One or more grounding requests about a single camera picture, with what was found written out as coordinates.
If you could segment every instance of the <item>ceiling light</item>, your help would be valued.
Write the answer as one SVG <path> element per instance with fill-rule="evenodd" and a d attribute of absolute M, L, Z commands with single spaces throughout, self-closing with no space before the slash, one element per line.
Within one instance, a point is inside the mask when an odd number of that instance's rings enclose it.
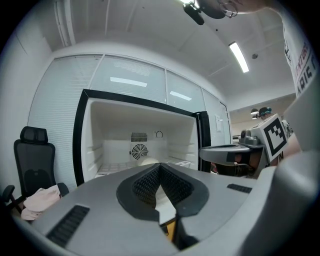
<path fill-rule="evenodd" d="M 118 77 L 110 77 L 110 81 L 116 82 L 116 83 L 134 85 L 134 86 L 142 86 L 142 87 L 147 86 L 146 82 L 139 82 L 139 81 L 134 81 L 134 80 L 130 80 L 130 79 L 123 79 L 123 78 L 118 78 Z"/>
<path fill-rule="evenodd" d="M 258 109 L 256 109 L 256 108 L 253 108 L 252 110 L 251 110 L 251 113 L 250 113 L 251 115 L 256 115 L 256 114 L 259 114 L 259 111 L 258 111 Z"/>
<path fill-rule="evenodd" d="M 245 57 L 242 54 L 238 44 L 236 42 L 233 42 L 231 44 L 229 44 L 229 47 L 231 49 L 231 51 L 233 52 L 234 56 L 236 57 L 237 61 L 239 62 L 243 73 L 246 73 L 249 71 L 248 65 L 246 63 Z"/>
<path fill-rule="evenodd" d="M 190 3 L 190 2 L 194 2 L 193 0 L 180 0 L 182 3 L 184 3 L 184 4 L 188 4 L 188 3 Z M 199 8 L 199 4 L 197 3 L 197 1 L 195 1 L 195 3 L 194 3 L 194 6 L 195 7 L 197 7 L 197 8 Z"/>
<path fill-rule="evenodd" d="M 173 96 L 177 96 L 177 97 L 179 97 L 181 99 L 187 100 L 187 101 L 191 101 L 192 100 L 192 98 L 189 98 L 189 97 L 187 97 L 187 96 L 185 96 L 183 94 L 177 93 L 175 91 L 171 91 L 170 94 L 173 95 Z"/>

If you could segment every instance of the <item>black office chair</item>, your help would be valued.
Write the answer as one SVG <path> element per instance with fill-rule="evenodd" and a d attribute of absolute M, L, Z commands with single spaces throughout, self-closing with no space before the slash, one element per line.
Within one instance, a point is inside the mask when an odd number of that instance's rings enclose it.
<path fill-rule="evenodd" d="M 38 189 L 48 189 L 56 185 L 54 160 L 56 148 L 48 143 L 47 130 L 26 126 L 22 129 L 20 139 L 14 142 L 14 155 L 19 175 L 21 193 L 24 198 L 32 196 Z M 58 183 L 61 196 L 69 193 L 64 183 Z M 3 191 L 5 202 L 15 199 L 12 196 L 15 187 L 9 185 Z"/>

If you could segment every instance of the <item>open refrigerator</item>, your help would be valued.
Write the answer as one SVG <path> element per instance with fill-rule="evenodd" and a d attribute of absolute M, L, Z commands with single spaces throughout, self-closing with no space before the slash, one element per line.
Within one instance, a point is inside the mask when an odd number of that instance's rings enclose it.
<path fill-rule="evenodd" d="M 206 111 L 191 113 L 151 100 L 85 89 L 73 131 L 76 181 L 80 185 L 130 169 L 141 157 L 210 172 L 210 163 L 199 158 L 199 149 L 210 145 Z M 161 187 L 156 198 L 156 209 L 165 209 L 160 223 L 171 220 L 175 209 Z"/>

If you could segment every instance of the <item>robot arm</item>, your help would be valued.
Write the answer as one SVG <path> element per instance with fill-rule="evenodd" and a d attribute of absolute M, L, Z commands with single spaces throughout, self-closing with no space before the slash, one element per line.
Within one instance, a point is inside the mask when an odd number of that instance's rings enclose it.
<path fill-rule="evenodd" d="M 288 139 L 283 124 L 275 114 L 251 129 L 243 130 L 238 144 L 202 147 L 199 156 L 205 161 L 234 166 L 237 165 L 236 155 L 241 154 L 241 163 L 248 164 L 251 153 L 261 152 L 255 172 L 259 174 L 281 154 L 287 145 Z"/>

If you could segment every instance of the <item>fan grille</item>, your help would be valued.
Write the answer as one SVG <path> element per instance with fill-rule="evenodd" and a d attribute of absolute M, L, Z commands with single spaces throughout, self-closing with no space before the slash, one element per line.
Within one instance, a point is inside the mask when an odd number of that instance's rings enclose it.
<path fill-rule="evenodd" d="M 131 153 L 135 159 L 139 159 L 141 157 L 145 157 L 148 154 L 148 149 L 143 144 L 137 144 L 132 148 Z"/>

